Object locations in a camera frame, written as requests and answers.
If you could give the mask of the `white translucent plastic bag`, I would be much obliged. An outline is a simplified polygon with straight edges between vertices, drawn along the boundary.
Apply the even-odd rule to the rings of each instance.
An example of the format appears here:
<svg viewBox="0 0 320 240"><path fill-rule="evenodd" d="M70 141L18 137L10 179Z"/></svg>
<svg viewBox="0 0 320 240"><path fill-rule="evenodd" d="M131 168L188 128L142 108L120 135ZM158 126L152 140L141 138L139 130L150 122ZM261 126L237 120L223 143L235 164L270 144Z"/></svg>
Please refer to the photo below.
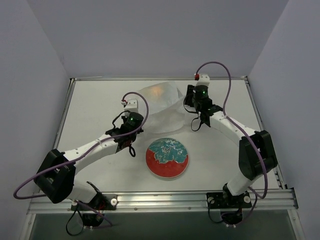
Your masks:
<svg viewBox="0 0 320 240"><path fill-rule="evenodd" d="M150 96L153 86L161 86L164 93L161 98ZM148 103L149 114L143 125L147 134L164 134L177 131L184 126L186 112L183 107L185 96L174 81L157 83L137 91Z"/></svg>

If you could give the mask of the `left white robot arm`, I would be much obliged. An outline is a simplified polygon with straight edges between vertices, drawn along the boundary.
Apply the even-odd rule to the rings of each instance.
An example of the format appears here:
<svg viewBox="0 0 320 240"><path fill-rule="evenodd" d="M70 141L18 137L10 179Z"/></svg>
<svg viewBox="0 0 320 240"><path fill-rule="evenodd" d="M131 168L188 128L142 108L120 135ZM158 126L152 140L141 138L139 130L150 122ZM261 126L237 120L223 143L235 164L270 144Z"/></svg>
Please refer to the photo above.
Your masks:
<svg viewBox="0 0 320 240"><path fill-rule="evenodd" d="M77 200L90 210L95 210L105 200L100 190L90 181L81 182L76 175L96 161L130 148L142 131L144 117L127 111L123 124L105 132L99 138L78 148L64 152L51 150L43 160L35 184L57 204L63 200Z"/></svg>

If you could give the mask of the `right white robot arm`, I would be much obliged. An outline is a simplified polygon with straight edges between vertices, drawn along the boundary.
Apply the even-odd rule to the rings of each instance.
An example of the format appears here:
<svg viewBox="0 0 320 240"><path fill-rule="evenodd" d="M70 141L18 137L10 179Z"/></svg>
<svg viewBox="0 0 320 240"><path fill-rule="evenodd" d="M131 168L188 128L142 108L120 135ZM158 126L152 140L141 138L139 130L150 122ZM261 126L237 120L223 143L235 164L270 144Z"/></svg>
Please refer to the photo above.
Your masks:
<svg viewBox="0 0 320 240"><path fill-rule="evenodd" d="M223 203L234 206L247 190L264 199L269 186L268 172L278 165L271 135L229 117L224 108L213 104L208 90L206 85L189 84L183 104L194 108L201 125L219 131L238 146L239 172L223 186Z"/></svg>

